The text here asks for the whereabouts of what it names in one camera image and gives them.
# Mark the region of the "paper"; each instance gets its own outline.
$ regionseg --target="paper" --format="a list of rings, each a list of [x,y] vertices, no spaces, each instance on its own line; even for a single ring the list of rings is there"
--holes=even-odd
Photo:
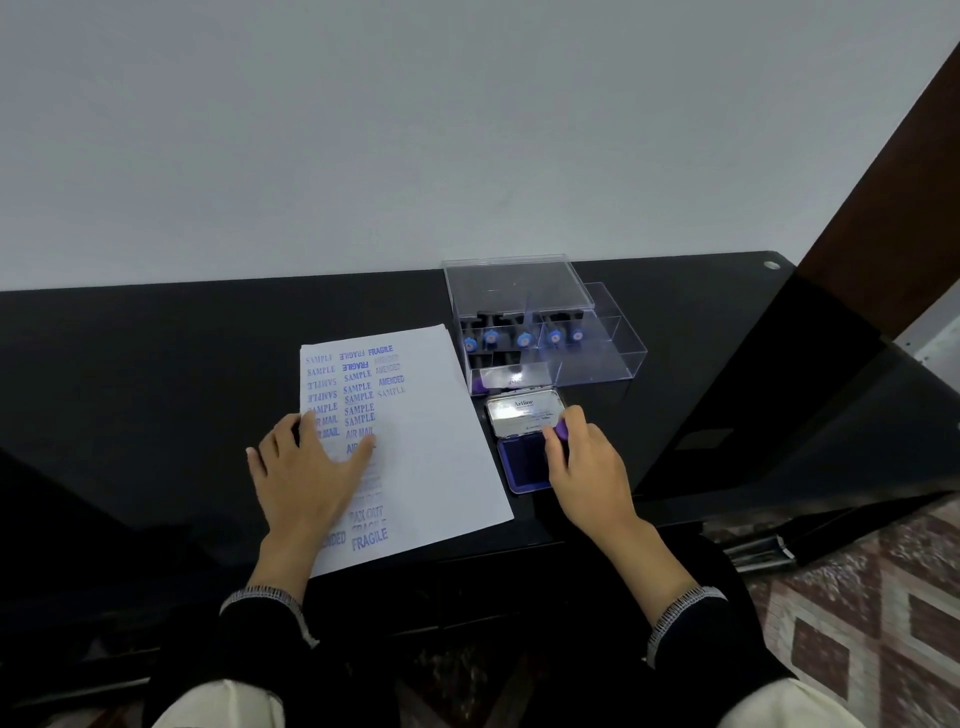
[[[300,411],[345,460],[377,445],[312,575],[433,544],[514,517],[443,326],[300,348]]]

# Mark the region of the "black sleeve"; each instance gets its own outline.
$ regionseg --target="black sleeve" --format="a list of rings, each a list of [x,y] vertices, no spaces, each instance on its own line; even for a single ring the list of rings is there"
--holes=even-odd
[[[205,634],[189,635],[191,644],[181,640],[166,660],[164,645],[147,689],[143,725],[152,726],[185,693],[218,680],[235,680],[270,692],[289,713],[299,704],[300,679],[310,653],[307,639],[312,639],[304,634],[298,613],[299,609],[275,598],[231,598],[212,624],[205,622]]]
[[[650,638],[647,664],[694,725],[716,725],[743,698],[794,677],[709,587],[677,600]]]

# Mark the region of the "floor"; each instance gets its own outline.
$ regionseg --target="floor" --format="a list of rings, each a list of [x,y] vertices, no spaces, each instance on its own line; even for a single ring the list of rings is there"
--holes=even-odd
[[[868,728],[960,728],[960,499],[811,567],[749,583],[771,650]],[[467,644],[423,652],[397,681],[405,728],[516,726],[545,665]],[[136,704],[49,728],[138,728]]]

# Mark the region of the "glossy black tabletop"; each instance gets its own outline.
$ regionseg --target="glossy black tabletop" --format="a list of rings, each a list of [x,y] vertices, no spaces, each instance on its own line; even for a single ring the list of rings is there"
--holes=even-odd
[[[782,257],[576,268],[649,354],[632,382],[564,398],[621,452],[651,521],[910,495],[960,473],[960,398]],[[440,270],[0,293],[4,548],[67,581],[87,541],[104,582],[132,578],[142,534],[168,575],[245,568],[265,522],[244,447],[298,408],[300,345],[435,324],[452,326]],[[368,566],[569,535],[549,491],[509,498],[512,522]],[[41,539],[54,546],[29,548]]]

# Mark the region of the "clear plastic box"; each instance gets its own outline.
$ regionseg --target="clear plastic box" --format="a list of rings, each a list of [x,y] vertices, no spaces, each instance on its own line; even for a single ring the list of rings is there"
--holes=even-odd
[[[646,348],[603,283],[564,255],[444,262],[473,395],[630,379]]]

